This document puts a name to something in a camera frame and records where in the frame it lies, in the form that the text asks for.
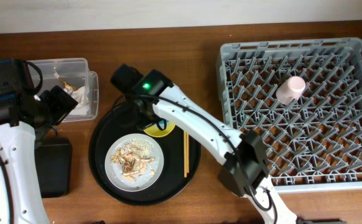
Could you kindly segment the light blue cup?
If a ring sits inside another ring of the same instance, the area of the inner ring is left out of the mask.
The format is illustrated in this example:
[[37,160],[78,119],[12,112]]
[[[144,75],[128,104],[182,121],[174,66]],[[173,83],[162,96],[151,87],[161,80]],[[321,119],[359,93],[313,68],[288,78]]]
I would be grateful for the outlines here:
[[168,124],[168,121],[165,120],[165,119],[162,119],[162,120],[156,122],[155,125],[157,126],[158,129],[166,129],[166,128],[167,128],[167,124]]

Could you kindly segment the white napkin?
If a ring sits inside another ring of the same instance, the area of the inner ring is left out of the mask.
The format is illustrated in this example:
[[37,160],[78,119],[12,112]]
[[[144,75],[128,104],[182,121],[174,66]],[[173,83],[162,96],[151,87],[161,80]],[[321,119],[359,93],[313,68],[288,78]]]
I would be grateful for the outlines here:
[[85,96],[88,91],[85,87],[80,87],[77,91],[71,94],[71,97],[78,102],[76,107],[70,112],[70,115],[84,116],[89,110],[89,99]]

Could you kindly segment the pink cup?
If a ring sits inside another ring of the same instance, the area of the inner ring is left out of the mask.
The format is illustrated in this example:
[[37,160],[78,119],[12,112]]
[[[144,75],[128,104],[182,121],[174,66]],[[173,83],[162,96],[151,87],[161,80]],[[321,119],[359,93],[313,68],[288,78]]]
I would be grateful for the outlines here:
[[276,98],[288,105],[292,100],[298,100],[305,90],[306,82],[303,78],[292,76],[288,78],[276,91]]

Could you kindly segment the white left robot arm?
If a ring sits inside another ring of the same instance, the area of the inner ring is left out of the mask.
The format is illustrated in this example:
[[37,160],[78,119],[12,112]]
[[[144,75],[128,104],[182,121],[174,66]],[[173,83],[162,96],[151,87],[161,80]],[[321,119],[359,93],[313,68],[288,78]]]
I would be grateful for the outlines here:
[[78,104],[59,86],[35,85],[31,61],[0,61],[0,223],[48,223],[35,165],[35,143]]

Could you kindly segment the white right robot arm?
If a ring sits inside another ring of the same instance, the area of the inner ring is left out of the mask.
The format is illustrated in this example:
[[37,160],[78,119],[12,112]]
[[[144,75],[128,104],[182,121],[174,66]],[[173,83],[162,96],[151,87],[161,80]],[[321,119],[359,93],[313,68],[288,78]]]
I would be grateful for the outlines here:
[[304,223],[276,192],[267,168],[267,147],[255,131],[243,133],[222,123],[158,70],[142,75],[122,64],[111,83],[135,112],[138,129],[161,121],[183,129],[221,164],[219,181],[234,195],[249,199],[265,223]]

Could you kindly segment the waste in clear bin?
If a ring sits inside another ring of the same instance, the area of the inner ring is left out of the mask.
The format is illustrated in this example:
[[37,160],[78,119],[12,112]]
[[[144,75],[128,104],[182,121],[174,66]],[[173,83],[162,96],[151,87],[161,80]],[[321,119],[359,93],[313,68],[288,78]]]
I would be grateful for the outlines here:
[[63,90],[69,95],[78,90],[78,87],[66,82],[57,72],[54,73],[54,77],[57,78],[64,85],[65,88]]

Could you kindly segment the clear plastic waste bin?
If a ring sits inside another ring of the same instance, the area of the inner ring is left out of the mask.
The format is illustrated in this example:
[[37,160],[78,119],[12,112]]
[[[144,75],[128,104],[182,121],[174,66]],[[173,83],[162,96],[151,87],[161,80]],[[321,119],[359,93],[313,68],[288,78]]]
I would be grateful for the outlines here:
[[74,116],[68,115],[63,122],[70,123],[76,121],[88,121],[95,119],[98,114],[99,102],[99,85],[98,75],[91,71],[88,67],[88,62],[84,58],[60,58],[34,60],[43,75],[42,90],[50,90],[55,85],[64,88],[64,85],[54,77],[57,72],[66,82],[78,88],[85,87],[88,91],[85,96],[89,99],[89,110],[87,115]]

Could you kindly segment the grey dishwasher rack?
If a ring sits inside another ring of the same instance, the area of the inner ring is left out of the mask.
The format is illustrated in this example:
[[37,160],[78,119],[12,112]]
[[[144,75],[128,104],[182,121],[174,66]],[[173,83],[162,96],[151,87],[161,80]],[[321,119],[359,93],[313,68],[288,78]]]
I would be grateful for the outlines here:
[[[279,193],[362,189],[361,39],[224,44],[216,71],[224,122],[262,136]],[[292,76],[306,87],[283,105]]]

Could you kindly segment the yellow bowl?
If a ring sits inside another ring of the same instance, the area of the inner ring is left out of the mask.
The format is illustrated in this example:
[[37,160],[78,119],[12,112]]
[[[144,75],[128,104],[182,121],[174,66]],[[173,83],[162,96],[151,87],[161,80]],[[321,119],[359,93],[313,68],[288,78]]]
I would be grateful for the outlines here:
[[151,137],[162,138],[170,134],[174,128],[175,128],[175,123],[168,121],[166,129],[158,129],[157,126],[153,124],[152,126],[149,126],[148,128],[144,129],[144,132]]

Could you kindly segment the left wooden chopstick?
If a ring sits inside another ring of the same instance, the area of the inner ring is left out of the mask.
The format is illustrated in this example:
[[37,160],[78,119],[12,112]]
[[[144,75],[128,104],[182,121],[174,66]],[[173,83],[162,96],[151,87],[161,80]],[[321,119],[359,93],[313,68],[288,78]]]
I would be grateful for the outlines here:
[[183,177],[187,178],[188,174],[188,158],[187,158],[187,133],[183,132]]

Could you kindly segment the wooden chopstick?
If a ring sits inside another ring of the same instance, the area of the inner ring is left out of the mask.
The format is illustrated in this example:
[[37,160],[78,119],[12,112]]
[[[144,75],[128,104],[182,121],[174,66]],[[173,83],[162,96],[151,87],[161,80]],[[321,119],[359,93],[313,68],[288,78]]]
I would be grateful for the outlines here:
[[186,163],[186,174],[185,176],[188,176],[189,172],[190,172],[190,168],[189,168],[189,135],[187,132],[184,133],[185,134],[185,163]]
[[187,133],[183,132],[183,177],[187,178],[188,174],[188,158],[187,158]]

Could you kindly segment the right wooden chopstick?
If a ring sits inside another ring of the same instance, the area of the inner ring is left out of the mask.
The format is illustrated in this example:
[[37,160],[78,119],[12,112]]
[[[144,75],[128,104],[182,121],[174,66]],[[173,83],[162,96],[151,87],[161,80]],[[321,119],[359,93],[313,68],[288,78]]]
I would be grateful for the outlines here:
[[189,168],[189,135],[187,132],[184,133],[185,134],[185,163],[186,163],[186,174],[185,176],[188,176],[189,172],[190,172],[190,168]]

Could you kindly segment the food scraps on plate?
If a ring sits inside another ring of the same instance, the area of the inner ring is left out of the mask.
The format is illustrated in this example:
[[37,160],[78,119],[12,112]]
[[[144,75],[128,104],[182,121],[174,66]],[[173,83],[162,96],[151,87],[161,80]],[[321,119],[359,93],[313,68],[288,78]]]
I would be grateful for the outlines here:
[[151,155],[153,144],[145,139],[133,139],[115,150],[110,157],[113,164],[121,166],[121,177],[129,182],[136,182],[142,177],[149,165],[155,161]]

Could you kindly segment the grey plate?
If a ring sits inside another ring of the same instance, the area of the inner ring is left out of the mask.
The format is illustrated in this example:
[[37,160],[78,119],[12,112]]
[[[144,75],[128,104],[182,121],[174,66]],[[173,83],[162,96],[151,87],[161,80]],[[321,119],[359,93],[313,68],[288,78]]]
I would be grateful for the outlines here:
[[[115,150],[119,149],[122,144],[125,144],[133,139],[145,139],[153,144],[151,155],[155,157],[155,161],[149,165],[142,177],[138,177],[136,182],[129,182],[121,177],[121,166],[113,164],[110,157]],[[110,182],[120,190],[126,192],[138,192],[147,189],[156,182],[164,168],[164,154],[158,142],[145,134],[128,134],[116,140],[109,148],[104,160],[104,169],[107,178]]]

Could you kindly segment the round black tray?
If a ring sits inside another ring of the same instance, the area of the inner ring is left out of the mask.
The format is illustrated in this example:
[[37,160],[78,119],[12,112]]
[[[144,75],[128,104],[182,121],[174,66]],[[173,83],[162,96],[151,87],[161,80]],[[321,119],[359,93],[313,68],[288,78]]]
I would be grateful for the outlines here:
[[164,202],[180,193],[198,169],[201,145],[189,138],[189,175],[184,176],[183,130],[175,127],[168,135],[155,138],[164,153],[164,170],[152,186],[137,192],[127,192],[116,187],[107,176],[104,159],[110,146],[127,134],[141,134],[136,119],[128,105],[121,103],[109,110],[98,122],[90,140],[90,170],[98,185],[111,197],[128,205],[148,206]]

